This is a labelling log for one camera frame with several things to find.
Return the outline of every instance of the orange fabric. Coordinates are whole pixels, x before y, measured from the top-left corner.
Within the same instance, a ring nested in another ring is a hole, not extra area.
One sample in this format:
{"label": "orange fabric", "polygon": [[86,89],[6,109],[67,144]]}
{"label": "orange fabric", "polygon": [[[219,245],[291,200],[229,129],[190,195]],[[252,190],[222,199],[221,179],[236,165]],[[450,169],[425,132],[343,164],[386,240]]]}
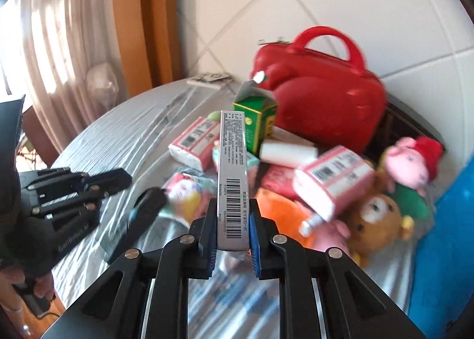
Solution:
{"label": "orange fabric", "polygon": [[311,217],[313,212],[264,188],[258,190],[255,198],[262,217],[275,221],[281,234],[298,241],[303,247],[312,247],[314,237],[303,237],[298,229],[301,222]]}

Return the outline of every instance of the wooden floor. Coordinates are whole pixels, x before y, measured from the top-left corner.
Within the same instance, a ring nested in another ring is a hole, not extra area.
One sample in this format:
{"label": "wooden floor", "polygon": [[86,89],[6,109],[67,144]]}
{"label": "wooden floor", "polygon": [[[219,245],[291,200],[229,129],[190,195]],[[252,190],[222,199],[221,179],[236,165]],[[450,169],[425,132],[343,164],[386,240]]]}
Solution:
{"label": "wooden floor", "polygon": [[[25,324],[29,326],[31,329],[32,336],[29,337],[29,339],[39,339],[41,338],[41,335],[43,335],[46,330],[56,321],[56,317],[53,315],[48,315],[42,318],[41,320],[38,320],[34,315],[31,314],[31,312],[28,310],[26,306],[23,307],[24,311],[24,318],[25,318]],[[65,308],[59,298],[56,297],[53,302],[51,302],[51,309],[49,310],[50,312],[54,312],[55,314],[61,315],[64,311]]]}

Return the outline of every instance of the black cable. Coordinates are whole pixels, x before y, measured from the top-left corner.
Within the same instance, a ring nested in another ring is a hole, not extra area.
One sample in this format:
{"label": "black cable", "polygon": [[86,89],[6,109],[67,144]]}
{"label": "black cable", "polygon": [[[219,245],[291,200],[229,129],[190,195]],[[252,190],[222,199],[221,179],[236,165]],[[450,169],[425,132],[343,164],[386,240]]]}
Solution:
{"label": "black cable", "polygon": [[40,321],[41,319],[44,319],[44,318],[45,318],[46,316],[48,316],[48,315],[53,315],[53,316],[55,316],[55,317],[57,317],[57,318],[60,318],[60,317],[61,317],[60,315],[56,314],[56,312],[47,312],[47,313],[45,313],[41,318],[39,318],[38,320]]}

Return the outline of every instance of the blue fabric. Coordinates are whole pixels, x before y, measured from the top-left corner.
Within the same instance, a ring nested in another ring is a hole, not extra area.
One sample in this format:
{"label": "blue fabric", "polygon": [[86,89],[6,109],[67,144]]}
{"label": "blue fabric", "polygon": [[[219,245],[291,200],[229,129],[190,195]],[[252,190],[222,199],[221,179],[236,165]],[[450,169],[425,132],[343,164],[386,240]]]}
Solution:
{"label": "blue fabric", "polygon": [[441,339],[474,292],[474,159],[436,204],[435,227],[415,256],[409,317]]}

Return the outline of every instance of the white tiled wall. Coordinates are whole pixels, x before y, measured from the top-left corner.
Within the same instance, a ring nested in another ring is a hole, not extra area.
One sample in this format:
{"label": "white tiled wall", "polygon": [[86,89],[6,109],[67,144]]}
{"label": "white tiled wall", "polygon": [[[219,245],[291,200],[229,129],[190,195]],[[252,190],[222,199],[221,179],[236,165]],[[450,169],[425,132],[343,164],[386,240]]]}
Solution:
{"label": "white tiled wall", "polygon": [[[443,135],[446,171],[474,148],[474,25],[459,0],[179,0],[183,67],[244,80],[257,41],[314,25],[335,27],[363,50],[389,92]],[[330,37],[310,47],[344,57]]]}

